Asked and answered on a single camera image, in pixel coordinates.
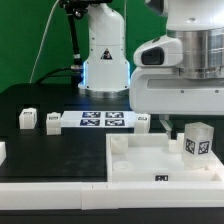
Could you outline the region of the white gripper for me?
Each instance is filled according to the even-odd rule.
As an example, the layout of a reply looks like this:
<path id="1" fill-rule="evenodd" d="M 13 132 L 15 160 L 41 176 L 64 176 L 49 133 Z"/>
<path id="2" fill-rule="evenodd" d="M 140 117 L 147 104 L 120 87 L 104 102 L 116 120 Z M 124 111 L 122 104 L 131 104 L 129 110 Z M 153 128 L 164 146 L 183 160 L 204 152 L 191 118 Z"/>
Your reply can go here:
<path id="1" fill-rule="evenodd" d="M 224 115 L 224 78 L 185 79 L 176 69 L 137 68 L 129 101 L 136 113 L 162 114 L 159 121 L 171 139 L 169 115 Z"/>

